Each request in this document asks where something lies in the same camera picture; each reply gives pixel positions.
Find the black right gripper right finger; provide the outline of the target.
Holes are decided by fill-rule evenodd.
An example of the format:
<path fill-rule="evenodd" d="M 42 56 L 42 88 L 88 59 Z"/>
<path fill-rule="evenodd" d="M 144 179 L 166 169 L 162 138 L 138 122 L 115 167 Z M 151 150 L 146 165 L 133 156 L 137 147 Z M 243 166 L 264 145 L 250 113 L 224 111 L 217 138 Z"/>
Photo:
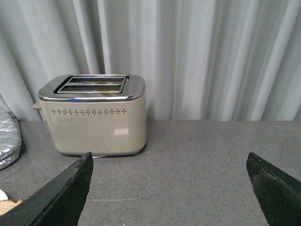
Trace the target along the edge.
<path fill-rule="evenodd" d="M 255 153 L 249 153 L 246 169 L 268 225 L 299 226 L 301 182 Z"/>

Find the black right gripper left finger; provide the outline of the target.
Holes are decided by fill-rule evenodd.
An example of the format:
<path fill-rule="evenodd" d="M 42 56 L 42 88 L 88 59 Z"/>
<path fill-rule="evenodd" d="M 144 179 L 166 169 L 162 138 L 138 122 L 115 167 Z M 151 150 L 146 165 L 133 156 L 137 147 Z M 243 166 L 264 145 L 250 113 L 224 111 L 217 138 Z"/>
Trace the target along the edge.
<path fill-rule="evenodd" d="M 2 226 L 76 226 L 90 188 L 94 162 L 83 155 L 40 190 L 0 217 Z"/>

